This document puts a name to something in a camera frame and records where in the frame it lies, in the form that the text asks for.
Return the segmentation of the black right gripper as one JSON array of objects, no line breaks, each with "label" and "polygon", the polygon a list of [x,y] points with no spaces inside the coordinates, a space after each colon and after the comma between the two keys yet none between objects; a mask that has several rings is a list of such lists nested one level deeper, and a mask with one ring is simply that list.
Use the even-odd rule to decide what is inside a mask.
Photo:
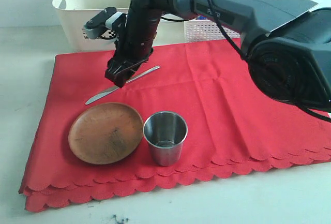
[{"label": "black right gripper", "polygon": [[115,53],[108,61],[105,78],[123,87],[153,52],[160,22],[158,9],[129,9],[111,16],[111,30],[117,33]]}]

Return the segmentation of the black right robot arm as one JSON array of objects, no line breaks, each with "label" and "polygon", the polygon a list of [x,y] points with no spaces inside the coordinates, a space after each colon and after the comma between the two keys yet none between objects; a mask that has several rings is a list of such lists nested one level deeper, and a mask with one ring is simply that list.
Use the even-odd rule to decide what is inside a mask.
[{"label": "black right robot arm", "polygon": [[240,34],[235,51],[266,96],[330,111],[330,8],[311,0],[131,0],[105,77],[122,87],[147,61],[163,13]]}]

